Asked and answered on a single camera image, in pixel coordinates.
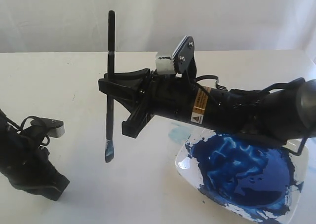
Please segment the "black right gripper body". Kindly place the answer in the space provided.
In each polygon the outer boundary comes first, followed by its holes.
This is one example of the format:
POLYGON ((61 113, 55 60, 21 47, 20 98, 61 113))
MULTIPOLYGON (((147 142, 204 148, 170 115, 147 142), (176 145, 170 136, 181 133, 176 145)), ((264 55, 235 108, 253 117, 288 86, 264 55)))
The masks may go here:
POLYGON ((139 124, 155 116, 207 129, 222 129, 222 90, 205 87, 187 73, 181 77, 150 72, 139 89, 139 124))

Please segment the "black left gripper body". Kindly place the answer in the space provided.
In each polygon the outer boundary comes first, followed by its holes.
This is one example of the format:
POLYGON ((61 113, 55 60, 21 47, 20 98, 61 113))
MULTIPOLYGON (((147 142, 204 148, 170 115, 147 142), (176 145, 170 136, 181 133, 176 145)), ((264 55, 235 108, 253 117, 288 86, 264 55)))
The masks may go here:
POLYGON ((59 173, 48 159, 49 136, 30 122, 40 117, 26 117, 20 125, 0 112, 0 171, 10 182, 30 183, 59 173))

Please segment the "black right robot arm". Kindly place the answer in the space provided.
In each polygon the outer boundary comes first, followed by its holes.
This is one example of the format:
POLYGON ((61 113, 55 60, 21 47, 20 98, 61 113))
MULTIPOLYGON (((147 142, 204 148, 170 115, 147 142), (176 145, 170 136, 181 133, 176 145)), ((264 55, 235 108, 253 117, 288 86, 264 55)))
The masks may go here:
POLYGON ((129 111, 121 131, 132 138, 156 115, 277 145, 316 134, 313 79, 275 83, 263 90, 224 90, 202 87, 186 75, 163 76, 142 69, 105 75, 98 86, 129 111))

